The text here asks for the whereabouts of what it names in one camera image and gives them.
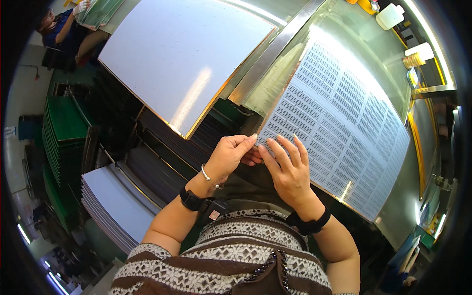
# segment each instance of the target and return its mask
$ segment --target stack of white panels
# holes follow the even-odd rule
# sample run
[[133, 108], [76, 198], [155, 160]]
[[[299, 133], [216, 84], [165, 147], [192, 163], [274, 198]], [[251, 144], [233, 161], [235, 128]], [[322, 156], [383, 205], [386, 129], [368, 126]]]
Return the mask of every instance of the stack of white panels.
[[82, 203], [103, 232], [126, 254], [155, 216], [113, 173], [113, 164], [82, 175]]

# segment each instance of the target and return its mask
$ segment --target white plastic bottle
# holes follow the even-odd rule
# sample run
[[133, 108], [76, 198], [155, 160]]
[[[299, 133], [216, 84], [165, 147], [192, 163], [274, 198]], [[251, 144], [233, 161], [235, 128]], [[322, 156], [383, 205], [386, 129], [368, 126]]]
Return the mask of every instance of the white plastic bottle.
[[395, 6], [395, 4], [390, 3], [375, 16], [375, 20], [377, 20], [377, 23], [382, 29], [387, 31], [405, 19], [403, 16], [404, 13], [403, 7], [400, 5]]

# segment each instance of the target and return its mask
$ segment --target worker in blue shirt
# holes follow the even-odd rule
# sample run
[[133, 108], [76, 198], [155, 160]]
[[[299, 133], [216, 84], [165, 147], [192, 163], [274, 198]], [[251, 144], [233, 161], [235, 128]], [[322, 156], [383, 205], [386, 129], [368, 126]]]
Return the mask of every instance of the worker in blue shirt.
[[93, 32], [75, 21], [75, 16], [89, 7], [90, 0], [83, 0], [74, 9], [57, 16], [54, 15], [52, 9], [49, 9], [36, 27], [36, 31], [42, 35], [43, 45], [74, 56], [78, 63], [89, 50], [106, 40], [108, 33], [102, 30]]

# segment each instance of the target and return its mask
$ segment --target black wrist strap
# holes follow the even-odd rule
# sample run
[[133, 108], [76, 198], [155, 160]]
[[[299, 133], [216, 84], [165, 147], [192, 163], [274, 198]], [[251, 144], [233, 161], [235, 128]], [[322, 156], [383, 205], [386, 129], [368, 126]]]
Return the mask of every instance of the black wrist strap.
[[298, 216], [297, 212], [290, 214], [285, 222], [293, 227], [297, 227], [300, 234], [303, 236], [316, 234], [321, 231], [321, 228], [328, 222], [331, 217], [331, 212], [326, 208], [323, 215], [318, 220], [312, 220], [308, 222], [303, 222]]
[[182, 199], [182, 204], [190, 211], [198, 211], [201, 206], [206, 202], [206, 199], [201, 199], [194, 195], [192, 191], [187, 191], [185, 189], [185, 186], [182, 187], [179, 195]]

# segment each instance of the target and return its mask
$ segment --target knit sweater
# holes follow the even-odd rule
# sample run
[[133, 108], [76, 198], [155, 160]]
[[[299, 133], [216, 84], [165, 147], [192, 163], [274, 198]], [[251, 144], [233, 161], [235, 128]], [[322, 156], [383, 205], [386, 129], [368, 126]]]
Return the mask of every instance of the knit sweater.
[[320, 261], [285, 218], [272, 210], [220, 216], [179, 256], [140, 244], [110, 294], [332, 294]]

